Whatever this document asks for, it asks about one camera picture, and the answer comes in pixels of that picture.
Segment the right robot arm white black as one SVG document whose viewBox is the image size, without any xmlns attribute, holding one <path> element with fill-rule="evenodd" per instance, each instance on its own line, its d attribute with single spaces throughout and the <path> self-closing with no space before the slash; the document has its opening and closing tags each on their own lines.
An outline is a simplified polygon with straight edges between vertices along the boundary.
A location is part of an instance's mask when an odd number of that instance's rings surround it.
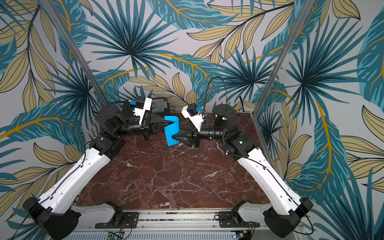
<svg viewBox="0 0 384 240">
<path fill-rule="evenodd" d="M 213 124 L 205 123 L 204 109 L 196 104 L 183 107 L 182 115 L 191 127 L 182 132 L 179 118 L 169 117 L 172 123 L 165 128 L 168 144 L 183 143 L 198 147 L 202 140 L 218 141 L 226 155 L 234 158 L 257 182 L 269 199 L 268 204 L 241 202 L 228 220 L 240 227 L 243 224 L 266 225 L 276 236 L 287 237 L 312 209 L 313 203 L 293 191 L 267 161 L 252 137 L 238 128 L 237 112 L 227 104 L 214 109 Z"/>
</svg>

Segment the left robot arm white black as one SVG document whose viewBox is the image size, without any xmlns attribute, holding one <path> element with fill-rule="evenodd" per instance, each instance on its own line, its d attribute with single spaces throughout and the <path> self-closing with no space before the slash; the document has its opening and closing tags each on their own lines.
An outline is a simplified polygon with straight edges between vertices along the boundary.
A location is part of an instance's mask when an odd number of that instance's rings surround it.
<svg viewBox="0 0 384 240">
<path fill-rule="evenodd" d="M 150 135 L 165 131 L 167 142 L 179 133 L 179 119 L 167 108 L 153 107 L 150 98 L 109 103 L 97 113 L 99 134 L 90 142 L 77 163 L 53 187 L 40 197 L 28 198 L 23 208 L 35 223 L 53 240 L 62 240 L 75 229 L 86 226 L 121 228 L 128 220 L 123 210 L 112 202 L 79 208 L 73 205 L 89 181 L 119 154 L 126 141 L 124 136 Z"/>
</svg>

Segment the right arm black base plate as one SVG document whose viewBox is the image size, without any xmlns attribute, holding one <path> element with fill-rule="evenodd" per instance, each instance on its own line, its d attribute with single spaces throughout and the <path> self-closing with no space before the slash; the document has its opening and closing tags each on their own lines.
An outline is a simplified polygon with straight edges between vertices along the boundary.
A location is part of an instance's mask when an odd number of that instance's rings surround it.
<svg viewBox="0 0 384 240">
<path fill-rule="evenodd" d="M 214 219 L 219 222 L 221 228 L 259 228 L 260 224 L 256 222 L 245 222 L 242 218 L 233 212 L 218 212 Z"/>
</svg>

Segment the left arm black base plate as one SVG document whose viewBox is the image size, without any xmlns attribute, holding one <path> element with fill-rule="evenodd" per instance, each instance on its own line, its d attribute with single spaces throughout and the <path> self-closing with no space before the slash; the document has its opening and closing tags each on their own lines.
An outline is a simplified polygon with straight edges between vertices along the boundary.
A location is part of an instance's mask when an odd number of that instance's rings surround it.
<svg viewBox="0 0 384 240">
<path fill-rule="evenodd" d="M 138 224 L 139 212 L 118 212 L 107 223 L 95 225 L 96 229 L 135 229 Z"/>
</svg>

